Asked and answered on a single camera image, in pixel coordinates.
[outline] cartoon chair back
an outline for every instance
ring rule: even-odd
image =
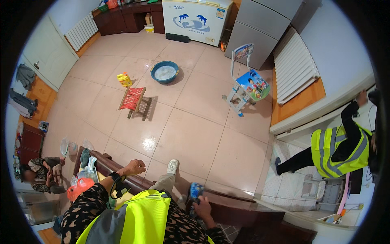
[[[254,44],[249,43],[233,50],[230,74],[233,80],[235,80],[235,82],[244,89],[245,93],[248,94],[254,102],[257,102],[264,99],[269,94],[271,88],[254,69],[249,67],[249,60],[251,54],[253,53],[253,48]],[[247,57],[246,66],[248,68],[248,72],[236,79],[233,75],[234,62],[245,57]]]

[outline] slipper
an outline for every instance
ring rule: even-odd
[[[280,157],[277,157],[276,160],[275,160],[275,167],[276,167],[276,174],[277,174],[277,175],[280,175],[280,174],[278,174],[278,170],[277,170],[278,165],[279,165],[280,163],[281,163]]]

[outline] high-visibility vest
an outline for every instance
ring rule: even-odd
[[[313,163],[318,173],[325,178],[338,178],[348,172],[355,171],[368,165],[368,155],[370,142],[367,135],[372,135],[370,131],[359,127],[361,137],[358,145],[351,155],[342,162],[333,162],[332,155],[341,142],[347,139],[344,126],[318,129],[311,137],[311,149]]]
[[[76,244],[162,244],[170,201],[164,192],[140,192],[118,210],[104,210],[81,233]]]

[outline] child's chair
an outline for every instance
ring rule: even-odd
[[[236,84],[228,96],[222,95],[222,99],[224,99],[240,117],[243,117],[240,110],[247,102],[255,105],[257,101],[264,99],[269,94],[270,90],[269,84],[254,69],[250,69],[249,67],[250,55],[253,53],[253,48],[254,44],[250,43],[233,50],[230,73]],[[236,79],[233,75],[234,62],[245,57],[248,57],[246,66],[249,71]]]

